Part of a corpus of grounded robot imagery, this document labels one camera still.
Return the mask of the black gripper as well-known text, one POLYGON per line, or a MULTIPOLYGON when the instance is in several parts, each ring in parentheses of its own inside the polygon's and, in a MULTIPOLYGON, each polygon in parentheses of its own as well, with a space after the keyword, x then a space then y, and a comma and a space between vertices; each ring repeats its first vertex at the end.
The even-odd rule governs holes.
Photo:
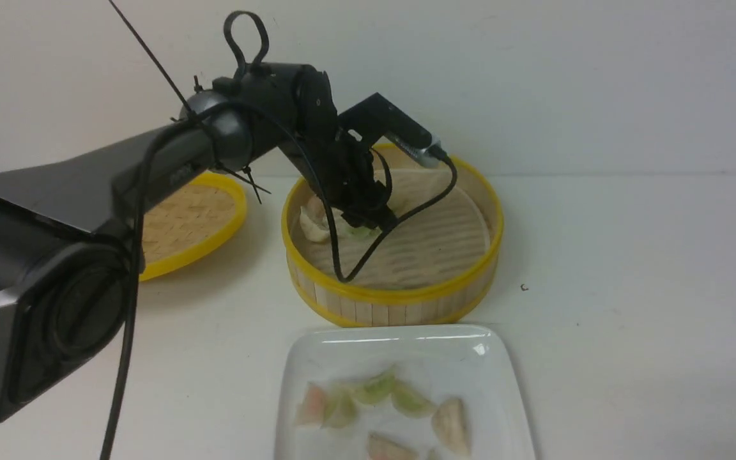
POLYGON ((292 128, 282 128, 282 134, 283 154, 321 198, 325 215, 339 211, 353 228, 368 228, 369 221, 382 232, 397 227, 398 218, 387 204, 389 189, 376 178, 373 146, 362 151, 355 137, 342 130, 327 139, 313 139, 292 128))

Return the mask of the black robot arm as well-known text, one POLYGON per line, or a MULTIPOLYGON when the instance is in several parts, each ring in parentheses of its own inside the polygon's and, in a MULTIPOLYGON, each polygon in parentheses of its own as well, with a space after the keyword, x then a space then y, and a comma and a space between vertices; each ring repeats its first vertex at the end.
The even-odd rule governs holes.
POLYGON ((137 298, 137 228, 208 169, 278 148, 351 224, 395 221, 370 145, 398 120, 380 94, 339 113, 326 73, 251 65, 196 88, 172 125, 52 165, 0 172, 0 422, 110 343, 137 298))

